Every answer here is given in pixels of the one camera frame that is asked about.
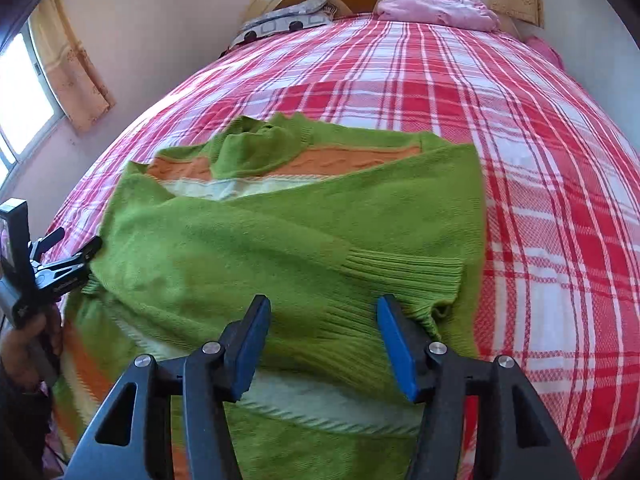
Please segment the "person's left hand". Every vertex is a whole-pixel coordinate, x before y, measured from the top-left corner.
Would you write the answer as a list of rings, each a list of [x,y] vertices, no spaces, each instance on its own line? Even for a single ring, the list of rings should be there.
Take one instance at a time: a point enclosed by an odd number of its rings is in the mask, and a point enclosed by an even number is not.
[[[34,316],[21,330],[10,328],[1,343],[1,363],[8,377],[17,388],[34,392],[43,382],[36,367],[29,344],[45,334],[50,341],[53,354],[60,356],[63,350],[61,315],[57,306]]]

